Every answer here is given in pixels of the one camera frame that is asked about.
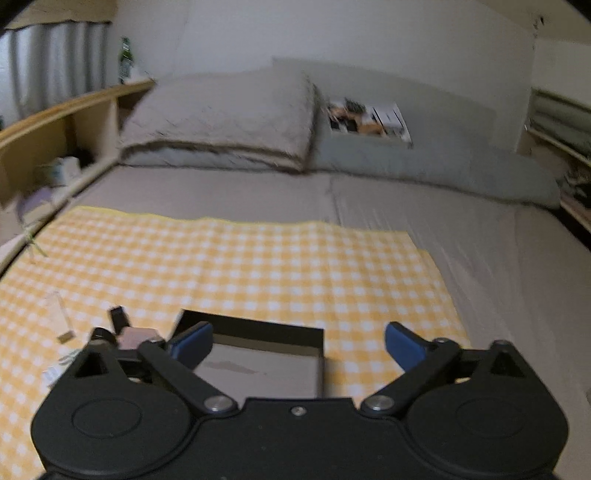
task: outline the curtain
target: curtain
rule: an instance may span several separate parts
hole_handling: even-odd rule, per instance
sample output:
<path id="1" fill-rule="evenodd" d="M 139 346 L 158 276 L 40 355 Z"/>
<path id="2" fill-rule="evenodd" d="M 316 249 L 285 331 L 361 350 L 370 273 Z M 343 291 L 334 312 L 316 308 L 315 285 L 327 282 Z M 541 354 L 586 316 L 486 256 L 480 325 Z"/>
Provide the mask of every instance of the curtain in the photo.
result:
<path id="1" fill-rule="evenodd" d="M 105 87 L 109 24 L 64 22 L 6 30 L 0 37 L 4 126 Z"/>

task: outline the wooden shelf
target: wooden shelf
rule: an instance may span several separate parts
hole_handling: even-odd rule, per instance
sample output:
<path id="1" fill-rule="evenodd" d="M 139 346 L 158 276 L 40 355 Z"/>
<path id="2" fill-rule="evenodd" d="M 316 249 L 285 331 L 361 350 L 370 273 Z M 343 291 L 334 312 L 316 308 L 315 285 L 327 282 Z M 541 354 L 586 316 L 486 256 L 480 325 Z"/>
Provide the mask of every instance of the wooden shelf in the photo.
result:
<path id="1" fill-rule="evenodd" d="M 33 187 L 37 166 L 75 148 L 88 150 L 95 162 L 72 184 L 53 190 L 52 215 L 67 205 L 119 160 L 120 99 L 132 109 L 154 86 L 152 80 L 119 85 L 83 95 L 31 115 L 0 132 L 0 201 L 8 203 L 18 191 Z M 35 235 L 52 217 L 28 230 Z M 27 244 L 24 233 L 0 245 L 0 273 Z"/>
<path id="2" fill-rule="evenodd" d="M 536 130 L 535 128 L 532 127 L 525 127 L 525 130 L 530 134 L 533 135 L 534 137 L 537 137 L 541 140 L 544 140 L 545 142 L 548 142 L 552 145 L 554 145 L 555 147 L 561 149 L 562 151 L 568 153 L 571 157 L 576 158 L 577 160 L 583 162 L 585 165 L 587 165 L 588 167 L 591 168 L 591 160 L 589 160 L 587 157 L 585 157 L 584 155 L 582 155 L 581 153 L 577 152 L 576 150 L 573 150 L 572 148 L 570 148 L 568 145 L 563 144 L 562 142 L 560 142 L 559 140 L 556 140 L 555 138 L 540 132 L 539 130 Z"/>
<path id="3" fill-rule="evenodd" d="M 113 165 L 117 163 L 119 157 L 104 158 L 94 163 L 90 167 L 85 168 L 82 171 L 82 175 L 76 179 L 72 184 L 53 190 L 52 204 L 53 210 L 44 220 L 40 220 L 33 225 L 28 227 L 28 230 L 35 235 L 41 228 L 47 223 L 47 220 L 51 218 L 55 213 L 59 212 L 68 203 L 70 198 L 74 197 L 82 190 L 84 190 L 89 184 L 95 181 L 103 173 L 108 171 Z M 0 245 L 0 273 L 6 269 L 10 262 L 17 256 L 17 254 L 27 244 L 24 233 L 17 235 L 3 245 Z"/>
<path id="4" fill-rule="evenodd" d="M 67 102 L 60 103 L 59 105 L 52 106 L 47 110 L 28 116 L 20 122 L 12 124 L 0 131 L 0 148 L 6 147 L 9 143 L 14 142 L 33 130 L 37 130 L 44 125 L 67 117 L 82 109 L 132 93 L 145 92 L 150 90 L 153 86 L 154 82 L 152 80 L 143 80 L 138 83 L 130 83 L 127 85 L 117 85 L 98 92 L 87 93 L 68 100 Z"/>
<path id="5" fill-rule="evenodd" d="M 591 210 L 579 205 L 574 199 L 563 198 L 560 201 L 560 206 L 591 233 Z"/>

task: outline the gray pillow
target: gray pillow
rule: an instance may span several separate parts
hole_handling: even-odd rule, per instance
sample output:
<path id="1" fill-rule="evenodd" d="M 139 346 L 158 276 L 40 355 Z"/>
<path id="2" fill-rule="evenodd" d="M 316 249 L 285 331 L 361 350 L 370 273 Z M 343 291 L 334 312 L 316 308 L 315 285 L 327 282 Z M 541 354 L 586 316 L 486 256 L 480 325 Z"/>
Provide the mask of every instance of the gray pillow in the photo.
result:
<path id="1" fill-rule="evenodd" d="M 414 180 L 550 208 L 560 205 L 554 178 L 532 158 L 491 147 L 486 138 L 449 119 L 411 111 L 403 115 L 412 149 L 381 138 L 332 134 L 326 122 L 319 122 L 309 169 Z"/>

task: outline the tissue box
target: tissue box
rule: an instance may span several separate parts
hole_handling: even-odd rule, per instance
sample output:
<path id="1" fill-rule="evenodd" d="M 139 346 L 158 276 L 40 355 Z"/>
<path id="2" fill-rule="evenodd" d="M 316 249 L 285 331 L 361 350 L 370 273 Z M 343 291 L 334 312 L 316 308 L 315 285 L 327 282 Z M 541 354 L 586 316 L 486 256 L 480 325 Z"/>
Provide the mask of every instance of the tissue box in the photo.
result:
<path id="1" fill-rule="evenodd" d="M 76 157 L 56 158 L 49 164 L 39 166 L 43 183 L 50 187 L 65 187 L 81 173 L 80 161 Z"/>

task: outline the yellow checkered cloth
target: yellow checkered cloth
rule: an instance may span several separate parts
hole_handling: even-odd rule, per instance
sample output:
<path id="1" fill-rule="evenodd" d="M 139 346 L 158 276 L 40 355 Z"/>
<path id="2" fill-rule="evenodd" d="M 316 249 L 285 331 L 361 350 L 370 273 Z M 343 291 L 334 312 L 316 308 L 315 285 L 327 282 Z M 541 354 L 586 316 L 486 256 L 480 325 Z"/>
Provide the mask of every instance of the yellow checkered cloth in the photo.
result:
<path id="1" fill-rule="evenodd" d="M 41 463 L 30 421 L 44 369 L 123 305 L 170 333 L 181 309 L 325 329 L 327 390 L 356 401 L 402 372 L 384 350 L 397 320 L 425 338 L 467 338 L 437 267 L 406 232 L 173 220 L 77 207 L 37 237 L 0 282 L 0 478 Z M 44 299 L 58 291 L 76 338 L 58 344 Z"/>

